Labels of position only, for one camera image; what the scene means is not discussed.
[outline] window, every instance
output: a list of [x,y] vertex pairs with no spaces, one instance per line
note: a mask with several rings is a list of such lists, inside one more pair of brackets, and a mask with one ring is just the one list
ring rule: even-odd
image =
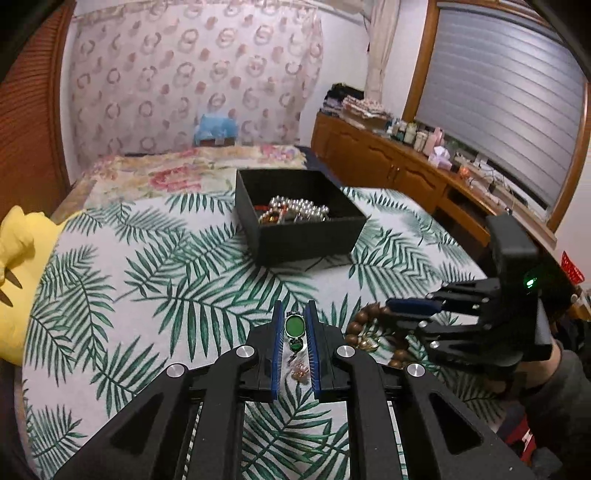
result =
[[439,2],[417,120],[443,128],[555,204],[572,160],[585,78],[551,29],[474,5]]

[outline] yellow plush toy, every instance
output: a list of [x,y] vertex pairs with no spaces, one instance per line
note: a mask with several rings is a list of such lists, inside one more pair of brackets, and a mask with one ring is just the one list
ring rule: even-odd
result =
[[0,357],[22,365],[29,315],[65,222],[13,207],[0,225]]

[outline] bed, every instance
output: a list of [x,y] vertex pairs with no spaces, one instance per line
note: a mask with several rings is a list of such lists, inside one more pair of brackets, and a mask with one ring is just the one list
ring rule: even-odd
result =
[[[343,189],[369,217],[350,256],[258,267],[233,212],[235,169],[248,167],[332,176],[309,150],[291,146],[108,157],[55,213],[60,221],[86,210],[68,222],[46,267],[17,394],[22,442],[41,478],[51,478],[166,365],[207,365],[243,343],[251,326],[269,320],[275,299],[292,309],[313,299],[322,321],[344,331],[366,303],[483,277],[419,205],[377,189]],[[475,318],[442,314],[438,321]],[[394,347],[379,330],[375,337],[373,356],[387,363]],[[477,378],[431,365],[412,339],[411,351],[498,426],[502,406]],[[275,408],[247,407],[244,478],[348,478],[345,406],[319,406],[309,384],[288,371],[281,385]]]

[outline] leaf pattern fabric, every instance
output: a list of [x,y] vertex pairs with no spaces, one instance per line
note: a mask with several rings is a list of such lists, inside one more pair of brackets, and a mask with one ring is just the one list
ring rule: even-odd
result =
[[[232,191],[119,202],[70,220],[41,279],[25,346],[28,435],[40,475],[51,478],[168,364],[208,365],[244,343],[250,328],[270,321],[276,300],[288,310],[314,300],[321,321],[344,331],[366,303],[483,277],[403,194],[343,191],[368,216],[351,254],[274,268],[253,262]],[[449,313],[436,320],[476,321]],[[386,363],[392,347],[380,334],[374,357]],[[431,365],[416,339],[410,344],[481,418],[500,419],[476,378]],[[285,366],[288,349],[284,356]],[[246,407],[243,478],[348,478],[345,404],[319,404],[287,370],[281,385],[274,404]]]

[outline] patterned curtain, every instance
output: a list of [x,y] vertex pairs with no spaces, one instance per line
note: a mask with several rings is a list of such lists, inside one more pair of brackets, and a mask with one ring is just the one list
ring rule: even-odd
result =
[[202,115],[244,144],[298,141],[318,79],[315,8],[279,0],[159,0],[76,19],[71,113],[78,162],[191,147]]

